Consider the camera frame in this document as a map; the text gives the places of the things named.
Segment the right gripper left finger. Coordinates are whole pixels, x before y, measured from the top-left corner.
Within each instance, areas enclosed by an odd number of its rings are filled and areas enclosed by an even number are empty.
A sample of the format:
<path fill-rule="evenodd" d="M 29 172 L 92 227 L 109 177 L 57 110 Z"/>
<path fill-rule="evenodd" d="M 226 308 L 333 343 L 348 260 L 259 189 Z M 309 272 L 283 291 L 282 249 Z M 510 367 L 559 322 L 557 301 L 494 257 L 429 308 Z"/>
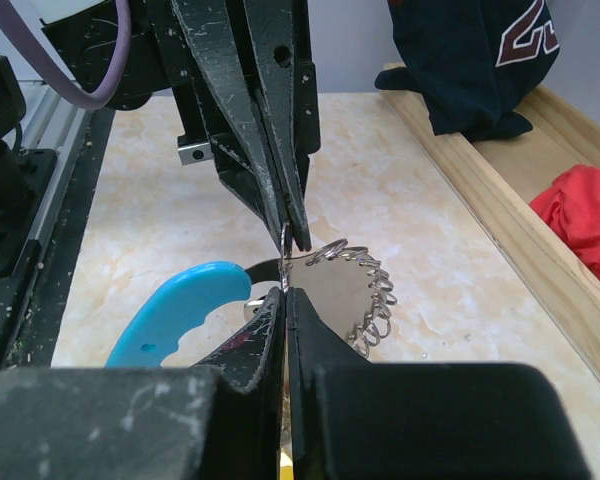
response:
<path fill-rule="evenodd" d="M 274 287 L 252 320 L 190 367 L 189 479 L 279 477 L 284 343 L 284 295 Z"/>

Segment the large metal keyring with keys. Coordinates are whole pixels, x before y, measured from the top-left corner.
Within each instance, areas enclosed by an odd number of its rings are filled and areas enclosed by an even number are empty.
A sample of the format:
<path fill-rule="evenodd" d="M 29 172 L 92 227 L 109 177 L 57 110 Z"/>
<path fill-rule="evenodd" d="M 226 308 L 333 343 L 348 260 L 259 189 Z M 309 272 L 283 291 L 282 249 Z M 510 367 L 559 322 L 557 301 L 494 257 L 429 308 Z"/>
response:
<path fill-rule="evenodd" d="M 303 256 L 249 268 L 214 261 L 175 275 L 135 314 L 106 364 L 157 368 L 178 350 L 186 333 L 220 307 L 241 301 L 244 319 L 250 321 L 264 302 L 255 295 L 257 285 L 273 283 L 303 290 L 319 318 L 363 357 L 391 333 L 398 300 L 389 273 L 368 247 L 339 239 Z"/>

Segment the red cloth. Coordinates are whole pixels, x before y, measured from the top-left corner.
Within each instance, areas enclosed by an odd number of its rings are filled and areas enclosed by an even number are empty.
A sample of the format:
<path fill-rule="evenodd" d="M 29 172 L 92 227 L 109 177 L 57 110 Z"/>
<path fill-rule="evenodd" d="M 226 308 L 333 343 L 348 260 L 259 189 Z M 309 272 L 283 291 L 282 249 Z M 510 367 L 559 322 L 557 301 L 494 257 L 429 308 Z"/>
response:
<path fill-rule="evenodd" d="M 600 281 L 600 168 L 570 168 L 530 207 Z"/>

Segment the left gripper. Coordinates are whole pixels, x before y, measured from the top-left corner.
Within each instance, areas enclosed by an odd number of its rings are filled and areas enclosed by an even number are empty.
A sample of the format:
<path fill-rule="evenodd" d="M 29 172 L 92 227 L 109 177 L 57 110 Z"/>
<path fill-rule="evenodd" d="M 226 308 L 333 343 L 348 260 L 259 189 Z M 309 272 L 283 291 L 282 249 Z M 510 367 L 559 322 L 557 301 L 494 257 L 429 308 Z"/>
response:
<path fill-rule="evenodd" d="M 278 249 L 311 249 L 304 195 L 321 145 L 308 6 L 303 1 L 133 1 L 130 50 L 109 107 L 170 89 L 183 163 L 212 160 L 221 183 Z"/>

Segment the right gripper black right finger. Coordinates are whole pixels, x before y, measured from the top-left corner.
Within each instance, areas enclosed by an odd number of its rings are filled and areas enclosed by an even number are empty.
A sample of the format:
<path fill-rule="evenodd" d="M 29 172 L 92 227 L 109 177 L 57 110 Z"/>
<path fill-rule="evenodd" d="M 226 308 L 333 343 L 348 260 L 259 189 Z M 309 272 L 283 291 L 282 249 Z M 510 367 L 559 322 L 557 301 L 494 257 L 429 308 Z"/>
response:
<path fill-rule="evenodd" d="M 300 288 L 291 288 L 286 294 L 286 323 L 294 477 L 326 479 L 316 374 L 327 367 L 368 365 L 370 361 L 322 321 Z"/>

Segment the navy tank top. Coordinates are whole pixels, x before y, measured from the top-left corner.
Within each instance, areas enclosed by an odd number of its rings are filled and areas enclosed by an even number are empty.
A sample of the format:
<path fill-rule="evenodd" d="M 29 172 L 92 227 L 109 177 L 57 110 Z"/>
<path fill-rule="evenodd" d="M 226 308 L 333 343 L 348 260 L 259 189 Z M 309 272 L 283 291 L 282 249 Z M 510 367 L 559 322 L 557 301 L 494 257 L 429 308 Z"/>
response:
<path fill-rule="evenodd" d="M 560 51 L 547 1 L 411 0 L 388 7 L 404 64 L 380 72 L 377 89 L 421 94 L 437 135 L 477 142 L 532 131 L 516 109 Z"/>

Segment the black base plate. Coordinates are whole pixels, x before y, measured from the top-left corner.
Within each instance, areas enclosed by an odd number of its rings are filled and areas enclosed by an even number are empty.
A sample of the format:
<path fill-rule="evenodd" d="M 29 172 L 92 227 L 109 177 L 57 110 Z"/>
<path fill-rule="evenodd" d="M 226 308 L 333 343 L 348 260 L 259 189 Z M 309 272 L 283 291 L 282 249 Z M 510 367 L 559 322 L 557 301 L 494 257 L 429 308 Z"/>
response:
<path fill-rule="evenodd" d="M 103 155 L 113 118 L 111 109 L 87 114 L 67 138 L 69 151 L 35 149 L 18 159 L 29 191 L 21 205 L 0 216 L 0 369 L 18 340 L 75 165 L 90 153 Z"/>

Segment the wooden rack tray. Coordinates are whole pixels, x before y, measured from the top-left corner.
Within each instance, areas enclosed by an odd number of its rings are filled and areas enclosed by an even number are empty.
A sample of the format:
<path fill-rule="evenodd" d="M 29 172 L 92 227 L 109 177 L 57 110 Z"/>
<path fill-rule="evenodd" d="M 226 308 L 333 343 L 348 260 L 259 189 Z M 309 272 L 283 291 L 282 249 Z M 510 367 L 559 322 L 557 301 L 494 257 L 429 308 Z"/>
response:
<path fill-rule="evenodd" d="M 539 86 L 518 108 L 531 132 L 470 143 L 435 135 L 420 94 L 382 95 L 600 382 L 600 281 L 529 206 L 571 167 L 600 168 L 600 125 Z"/>

